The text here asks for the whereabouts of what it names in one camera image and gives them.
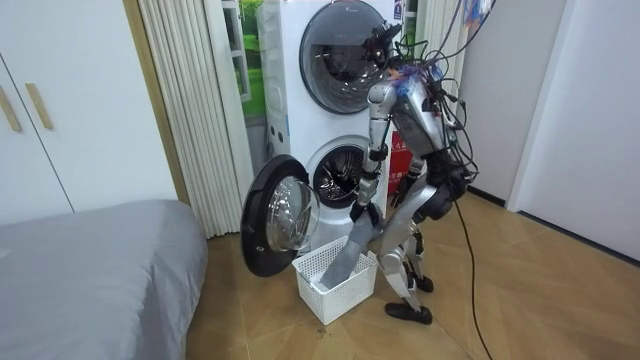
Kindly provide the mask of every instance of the mattress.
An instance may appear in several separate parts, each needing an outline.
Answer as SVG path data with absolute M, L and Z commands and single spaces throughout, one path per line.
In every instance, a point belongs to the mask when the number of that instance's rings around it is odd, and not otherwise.
M 0 359 L 182 359 L 206 259 L 177 201 L 0 227 Z

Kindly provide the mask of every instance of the white wall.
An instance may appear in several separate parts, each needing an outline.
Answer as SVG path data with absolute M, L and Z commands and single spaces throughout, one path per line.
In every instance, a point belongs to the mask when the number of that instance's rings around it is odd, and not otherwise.
M 480 167 L 473 186 L 507 200 L 565 0 L 501 0 L 469 46 L 462 73 Z
M 569 11 L 514 210 L 640 259 L 640 1 Z

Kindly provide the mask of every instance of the curtain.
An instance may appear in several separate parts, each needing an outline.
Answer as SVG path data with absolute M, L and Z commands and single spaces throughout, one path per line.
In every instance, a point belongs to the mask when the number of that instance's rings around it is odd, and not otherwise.
M 453 54 L 467 42 L 467 28 L 464 25 L 464 6 L 466 0 L 462 0 L 460 10 L 456 16 L 449 39 L 442 52 L 446 55 Z M 456 12 L 458 0 L 419 0 L 418 17 L 416 20 L 416 41 L 429 40 L 426 51 L 437 50 L 444 39 L 453 14 Z M 454 58 L 449 59 L 449 71 L 447 77 L 460 82 L 462 78 L 462 65 L 464 64 L 464 51 Z M 439 64 L 443 71 L 447 65 Z M 457 86 L 451 82 L 443 82 L 442 87 L 447 92 L 458 95 Z
M 189 201 L 211 237 L 240 230 L 253 170 L 222 4 L 205 1 L 139 5 Z

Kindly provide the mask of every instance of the robot leg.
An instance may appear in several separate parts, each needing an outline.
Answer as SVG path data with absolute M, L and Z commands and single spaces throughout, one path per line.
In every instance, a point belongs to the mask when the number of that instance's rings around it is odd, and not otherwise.
M 416 281 L 409 271 L 409 266 L 403 261 L 404 255 L 403 247 L 398 246 L 380 259 L 380 268 L 387 282 L 404 301 L 402 304 L 386 304 L 385 312 L 398 319 L 429 325 L 433 316 L 428 308 L 420 304 Z
M 411 275 L 416 280 L 418 289 L 424 292 L 433 292 L 433 281 L 429 279 L 423 269 L 422 260 L 424 259 L 424 244 L 420 231 L 413 233 L 406 242 L 406 253 L 409 265 L 411 265 Z
M 418 285 L 404 258 L 406 250 L 411 247 L 412 238 L 416 240 L 414 234 L 418 232 L 419 224 L 427 218 L 438 220 L 450 209 L 448 191 L 436 189 L 419 179 L 387 222 L 380 237 L 379 263 L 387 281 L 404 301 L 401 304 L 387 304 L 385 310 L 388 315 L 423 324 L 431 323 L 431 312 L 420 305 L 416 294 Z M 415 249 L 411 255 L 414 254 L 414 270 L 417 268 L 422 271 L 419 267 L 422 266 L 420 256 Z

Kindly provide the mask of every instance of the plastic basket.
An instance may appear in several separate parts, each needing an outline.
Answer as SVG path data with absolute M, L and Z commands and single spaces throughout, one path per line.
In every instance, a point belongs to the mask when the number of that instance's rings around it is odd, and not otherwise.
M 322 291 L 314 284 L 347 240 L 348 237 L 344 236 L 293 261 L 300 297 L 324 325 L 328 325 L 371 296 L 376 283 L 378 261 L 369 251 L 367 256 L 360 254 L 351 276 L 333 289 Z

